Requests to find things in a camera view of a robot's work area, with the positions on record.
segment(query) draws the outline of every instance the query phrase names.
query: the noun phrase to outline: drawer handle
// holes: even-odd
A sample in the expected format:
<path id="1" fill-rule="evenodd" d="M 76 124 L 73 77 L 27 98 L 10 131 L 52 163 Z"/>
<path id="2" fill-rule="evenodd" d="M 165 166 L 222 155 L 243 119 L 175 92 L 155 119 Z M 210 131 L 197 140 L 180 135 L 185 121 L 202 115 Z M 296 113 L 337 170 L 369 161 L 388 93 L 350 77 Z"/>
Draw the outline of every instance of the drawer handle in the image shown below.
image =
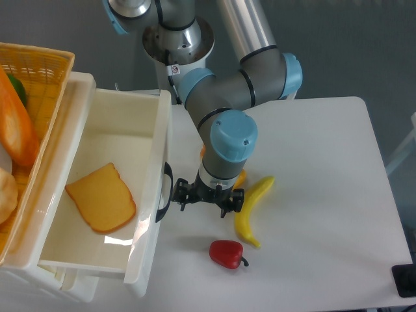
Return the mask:
<path id="1" fill-rule="evenodd" d="M 172 173 L 172 168 L 170 165 L 166 162 L 164 164 L 164 174 L 166 174 L 170 178 L 170 191 L 169 191 L 169 200 L 168 203 L 162 208 L 159 209 L 156 213 L 156 223 L 162 220 L 162 218 L 165 216 L 166 212 L 169 209 L 170 201 L 172 200 L 172 193 L 174 189 L 174 175 Z"/>

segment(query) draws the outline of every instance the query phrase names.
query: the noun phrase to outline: gray wall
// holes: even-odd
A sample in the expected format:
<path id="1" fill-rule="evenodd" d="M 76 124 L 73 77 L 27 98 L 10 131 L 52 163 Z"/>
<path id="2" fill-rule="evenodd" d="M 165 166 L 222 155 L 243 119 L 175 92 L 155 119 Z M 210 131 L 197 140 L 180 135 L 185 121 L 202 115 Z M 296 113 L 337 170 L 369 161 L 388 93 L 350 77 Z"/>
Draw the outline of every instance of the gray wall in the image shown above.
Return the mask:
<path id="1" fill-rule="evenodd" d="M 368 106 L 383 159 L 412 129 L 416 112 L 416 1 L 264 0 L 279 48 L 304 70 L 298 98 L 359 96 Z M 197 0 L 216 45 L 208 67 L 218 76 L 238 68 L 215 1 Z M 118 36 L 100 0 L 0 0 L 0 41 L 75 53 L 74 70 L 100 88 L 156 88 L 142 30 Z M 416 227 L 416 156 L 392 176 L 405 224 Z"/>

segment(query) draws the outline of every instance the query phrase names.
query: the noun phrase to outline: green vegetable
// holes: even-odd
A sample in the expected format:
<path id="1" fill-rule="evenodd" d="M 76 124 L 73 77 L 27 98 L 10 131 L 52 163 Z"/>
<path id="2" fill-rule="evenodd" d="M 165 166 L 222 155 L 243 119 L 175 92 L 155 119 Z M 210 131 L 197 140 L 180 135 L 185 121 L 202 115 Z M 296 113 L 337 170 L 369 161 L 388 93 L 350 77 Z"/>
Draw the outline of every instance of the green vegetable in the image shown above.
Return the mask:
<path id="1" fill-rule="evenodd" d="M 27 104 L 27 96 L 26 96 L 26 90 L 23 86 L 23 83 L 16 77 L 14 77 L 11 73 L 7 74 L 7 77 L 9 78 L 10 82 L 12 83 L 14 90 L 18 94 L 20 101 L 23 103 L 23 105 L 26 107 Z"/>

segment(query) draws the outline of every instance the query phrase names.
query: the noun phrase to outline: pepper stem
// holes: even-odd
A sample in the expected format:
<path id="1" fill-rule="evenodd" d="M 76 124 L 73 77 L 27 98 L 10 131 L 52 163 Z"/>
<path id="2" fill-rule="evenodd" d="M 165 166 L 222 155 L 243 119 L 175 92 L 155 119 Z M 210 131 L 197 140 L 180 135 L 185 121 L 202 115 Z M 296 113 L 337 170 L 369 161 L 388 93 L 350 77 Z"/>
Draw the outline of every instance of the pepper stem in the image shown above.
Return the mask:
<path id="1" fill-rule="evenodd" d="M 248 261 L 244 257 L 241 257 L 241 261 L 244 263 L 245 267 L 248 267 Z"/>

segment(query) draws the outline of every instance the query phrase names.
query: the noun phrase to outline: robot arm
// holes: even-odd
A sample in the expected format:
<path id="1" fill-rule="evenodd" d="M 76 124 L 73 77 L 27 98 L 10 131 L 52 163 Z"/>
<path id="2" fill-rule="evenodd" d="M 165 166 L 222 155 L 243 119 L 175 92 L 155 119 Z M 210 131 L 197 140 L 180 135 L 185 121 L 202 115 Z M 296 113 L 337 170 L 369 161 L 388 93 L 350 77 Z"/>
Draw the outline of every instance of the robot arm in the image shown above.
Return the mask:
<path id="1" fill-rule="evenodd" d="M 116 10 L 113 3 L 145 2 L 110 0 L 110 5 Z M 280 53 L 258 0 L 218 0 L 218 7 L 240 60 L 231 77 L 217 79 L 205 68 L 213 36 L 207 23 L 195 18 L 193 1 L 154 0 L 147 18 L 159 24 L 145 30 L 143 41 L 157 66 L 180 68 L 179 75 L 158 77 L 159 88 L 184 104 L 206 147 L 195 181 L 178 179 L 172 200 L 181 210 L 188 203 L 215 203 L 224 217 L 241 210 L 244 190 L 232 188 L 257 139 L 257 126 L 243 110 L 297 91 L 302 69 L 294 55 Z"/>

